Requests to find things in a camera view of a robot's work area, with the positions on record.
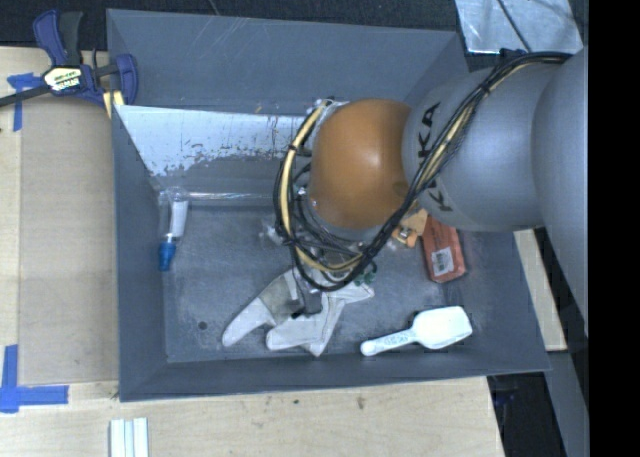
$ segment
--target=small orange object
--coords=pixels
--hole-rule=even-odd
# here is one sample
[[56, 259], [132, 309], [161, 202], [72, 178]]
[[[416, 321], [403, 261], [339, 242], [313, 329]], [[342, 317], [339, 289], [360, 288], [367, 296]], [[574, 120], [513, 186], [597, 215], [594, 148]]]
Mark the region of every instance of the small orange object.
[[467, 271], [458, 230], [455, 228], [428, 217], [422, 233], [422, 244], [429, 277], [435, 283], [446, 283]]

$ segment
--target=blue tape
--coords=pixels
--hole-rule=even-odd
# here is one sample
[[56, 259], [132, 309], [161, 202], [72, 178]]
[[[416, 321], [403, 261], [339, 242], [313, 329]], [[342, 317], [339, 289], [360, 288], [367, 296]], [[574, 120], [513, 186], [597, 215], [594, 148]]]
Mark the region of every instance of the blue tape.
[[[40, 87], [44, 85], [44, 81], [39, 76], [33, 73], [23, 73], [21, 75], [11, 75], [7, 77], [7, 82], [13, 87], [16, 92], [20, 92], [23, 89], [31, 89], [33, 87]], [[13, 131], [17, 132], [22, 128], [22, 102], [16, 102], [13, 112]]]
[[17, 413], [23, 405], [68, 404], [69, 386], [18, 386], [18, 346], [4, 349], [0, 412]]

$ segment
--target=wooden board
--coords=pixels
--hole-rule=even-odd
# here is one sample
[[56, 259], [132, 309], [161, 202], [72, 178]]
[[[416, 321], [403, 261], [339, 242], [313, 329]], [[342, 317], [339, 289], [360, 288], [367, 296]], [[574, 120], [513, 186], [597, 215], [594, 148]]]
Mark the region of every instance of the wooden board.
[[155, 457], [504, 455], [483, 378], [135, 404], [105, 398], [114, 387], [72, 386], [69, 406], [0, 418], [0, 456], [107, 455], [109, 421], [136, 417]]
[[[105, 60], [106, 54], [99, 54], [99, 62]], [[0, 65], [6, 78], [39, 74], [49, 60], [39, 49], [2, 48]], [[2, 110], [4, 120], [12, 114], [13, 107]], [[16, 231], [18, 196], [21, 211], [19, 334], [16, 340], [15, 330], [7, 331], [6, 342], [19, 343], [21, 384], [117, 378], [113, 167], [105, 114], [81, 100], [46, 95], [25, 102], [23, 129], [13, 133], [9, 126], [3, 136], [15, 155], [9, 155], [12, 180], [3, 179], [12, 182], [13, 219], [5, 220], [5, 212], [3, 224], [12, 221]], [[21, 177], [15, 171], [16, 149], [21, 149]], [[2, 260], [9, 277], [17, 262], [13, 236], [6, 251], [13, 256]], [[2, 309], [15, 312], [11, 299]], [[15, 316], [3, 320], [15, 324]]]
[[551, 294], [542, 254], [533, 230], [514, 233], [522, 268], [527, 277], [531, 299], [536, 310], [545, 348], [549, 351], [567, 350], [556, 303]]

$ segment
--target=white plastic piece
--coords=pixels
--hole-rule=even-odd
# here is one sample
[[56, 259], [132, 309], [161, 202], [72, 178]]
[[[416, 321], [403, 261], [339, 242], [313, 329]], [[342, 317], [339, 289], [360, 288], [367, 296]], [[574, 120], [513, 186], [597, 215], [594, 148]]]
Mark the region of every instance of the white plastic piece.
[[149, 457], [149, 429], [146, 418], [111, 420], [109, 457]]
[[374, 356], [416, 342], [437, 350], [465, 339], [472, 332], [469, 317], [460, 306], [432, 309], [418, 313], [410, 329], [363, 342], [360, 352]]
[[187, 224], [187, 213], [189, 211], [189, 201], [171, 202], [171, 236], [182, 238], [184, 227]]

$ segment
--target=wooden table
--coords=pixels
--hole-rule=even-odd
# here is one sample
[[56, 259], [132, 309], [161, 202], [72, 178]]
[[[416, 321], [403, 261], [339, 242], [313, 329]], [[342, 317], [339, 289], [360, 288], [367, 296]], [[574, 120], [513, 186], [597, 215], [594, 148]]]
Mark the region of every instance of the wooden table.
[[[100, 61], [105, 57], [100, 54]], [[7, 75], [41, 73], [47, 67], [48, 59], [38, 49], [0, 47], [0, 96], [13, 92], [4, 81]], [[148, 418], [150, 449], [155, 457], [504, 455], [484, 377], [120, 403], [114, 375], [115, 282], [105, 296], [104, 285], [98, 290], [88, 279], [90, 275], [86, 276], [87, 256], [93, 256], [92, 252], [99, 255], [102, 268], [113, 263], [113, 249], [105, 244], [112, 238], [113, 224], [108, 219], [112, 216], [112, 199], [106, 201], [102, 190], [95, 190], [108, 193], [112, 186], [103, 180], [97, 187], [88, 188], [93, 176], [86, 173], [96, 165], [87, 157], [95, 160], [95, 153], [104, 154], [104, 149], [92, 151], [92, 146], [71, 145], [69, 141], [74, 135], [78, 140], [78, 125], [85, 124], [86, 118], [94, 119], [90, 120], [92, 126], [81, 127], [84, 137], [80, 140], [89, 138], [96, 128], [108, 130], [108, 124], [99, 119], [106, 119], [100, 112], [98, 107], [78, 100], [42, 97], [25, 104], [25, 129], [13, 132], [13, 107], [0, 109], [0, 346], [20, 341], [20, 347], [32, 349], [31, 355], [21, 358], [21, 362], [24, 359], [31, 363], [31, 368], [19, 374], [20, 378], [29, 376], [28, 383], [51, 382], [47, 377], [56, 374], [70, 377], [67, 381], [72, 382], [68, 405], [23, 407], [15, 415], [0, 414], [0, 456], [107, 455], [109, 421], [136, 417]], [[69, 131], [64, 137], [67, 133], [60, 125], [65, 124], [76, 133]], [[34, 137], [38, 131], [40, 141]], [[34, 142], [40, 142], [38, 149], [33, 147]], [[25, 164], [29, 164], [28, 170], [22, 168]], [[46, 171], [52, 167], [56, 178], [70, 177], [69, 168], [75, 168], [75, 176], [84, 170], [84, 180], [64, 188], [47, 188]], [[110, 170], [110, 162], [105, 167]], [[96, 199], [106, 204], [95, 208]], [[21, 232], [21, 225], [23, 230], [29, 228], [28, 234]], [[67, 259], [65, 254], [55, 255], [56, 262], [49, 265], [30, 259], [31, 253], [39, 252], [38, 245], [47, 246], [46, 234], [38, 244], [39, 228], [47, 228], [43, 230], [46, 233], [66, 227], [75, 231], [58, 235], [62, 237], [58, 242], [72, 256]], [[518, 233], [516, 243], [547, 349], [565, 349], [533, 233]], [[47, 270], [51, 270], [51, 283], [37, 290], [42, 297], [35, 297], [34, 279], [46, 282]], [[25, 285], [32, 289], [31, 296], [25, 292]], [[20, 301], [19, 293], [24, 294]], [[66, 312], [56, 308], [61, 302], [69, 308]], [[101, 314], [97, 322], [96, 314]], [[34, 338], [46, 340], [42, 349], [38, 342], [31, 341]]]

